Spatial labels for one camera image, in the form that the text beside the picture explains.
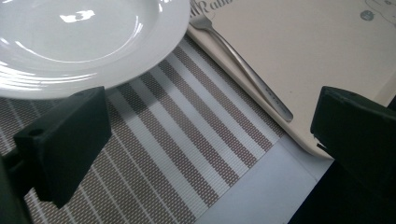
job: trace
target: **white plate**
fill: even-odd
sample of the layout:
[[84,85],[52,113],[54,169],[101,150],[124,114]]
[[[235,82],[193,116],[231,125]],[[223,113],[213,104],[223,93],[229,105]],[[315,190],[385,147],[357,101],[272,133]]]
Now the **white plate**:
[[187,0],[0,0],[0,96],[54,99],[115,87],[186,32]]

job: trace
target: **gray striped placemat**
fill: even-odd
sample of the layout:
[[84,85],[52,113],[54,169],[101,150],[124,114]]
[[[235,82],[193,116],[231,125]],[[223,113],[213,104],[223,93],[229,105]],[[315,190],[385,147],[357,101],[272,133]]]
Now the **gray striped placemat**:
[[[187,36],[107,97],[112,138],[64,208],[26,195],[35,223],[192,223],[284,134]],[[1,154],[57,103],[0,98]]]

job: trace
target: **plate rim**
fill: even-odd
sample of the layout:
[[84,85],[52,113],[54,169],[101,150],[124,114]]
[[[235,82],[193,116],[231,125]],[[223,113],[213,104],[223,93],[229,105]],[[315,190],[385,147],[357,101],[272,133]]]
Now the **plate rim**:
[[[131,81],[141,75],[145,74],[148,70],[156,66],[158,63],[163,61],[167,55],[169,55],[181,41],[183,36],[186,34],[189,19],[190,19],[190,3],[187,0],[155,0],[156,4],[163,7],[163,11],[159,12],[159,18],[156,24],[152,28],[147,40],[144,41],[144,46],[147,49],[138,48],[137,51],[145,51],[149,54],[143,58],[143,62],[138,65],[130,66],[131,60],[134,59],[136,53],[131,53],[117,59],[115,62],[107,63],[101,66],[96,66],[91,69],[101,69],[98,76],[92,77],[86,80],[82,80],[79,83],[85,82],[86,84],[75,88],[68,88],[73,84],[66,83],[61,89],[51,89],[44,87],[39,91],[33,90],[12,90],[11,88],[0,87],[0,97],[21,99],[21,100],[55,100],[63,99],[69,95],[87,90],[89,88],[104,86],[105,89],[115,88],[123,83]],[[164,35],[166,32],[166,39],[158,36]],[[1,78],[1,80],[10,80],[10,78]]]

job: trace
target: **fork handle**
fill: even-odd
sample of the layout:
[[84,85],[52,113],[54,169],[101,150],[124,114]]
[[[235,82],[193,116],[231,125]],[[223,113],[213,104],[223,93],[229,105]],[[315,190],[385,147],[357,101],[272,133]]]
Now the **fork handle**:
[[233,55],[233,58],[236,60],[238,65],[245,72],[247,77],[262,95],[264,100],[277,112],[277,114],[287,122],[293,120],[293,114],[290,110],[282,103],[279,97],[271,90],[271,88],[257,75],[257,73],[253,70],[253,68],[248,65],[248,63],[242,58],[242,56],[233,48],[233,46],[228,43],[228,41],[219,34],[215,29],[207,29],[213,36],[215,36],[230,53]]

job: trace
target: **fork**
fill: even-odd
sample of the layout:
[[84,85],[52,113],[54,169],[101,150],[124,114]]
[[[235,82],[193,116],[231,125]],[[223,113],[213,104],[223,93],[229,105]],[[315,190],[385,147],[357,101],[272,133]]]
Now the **fork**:
[[249,80],[259,91],[264,100],[276,111],[276,113],[285,121],[293,120],[293,115],[289,109],[282,103],[279,97],[270,89],[270,87],[257,75],[257,73],[248,65],[248,63],[239,55],[239,53],[221,36],[212,26],[212,21],[204,14],[201,8],[194,0],[190,0],[191,17],[190,25],[198,30],[208,31],[212,36],[217,38],[231,53],[239,67],[245,72]]

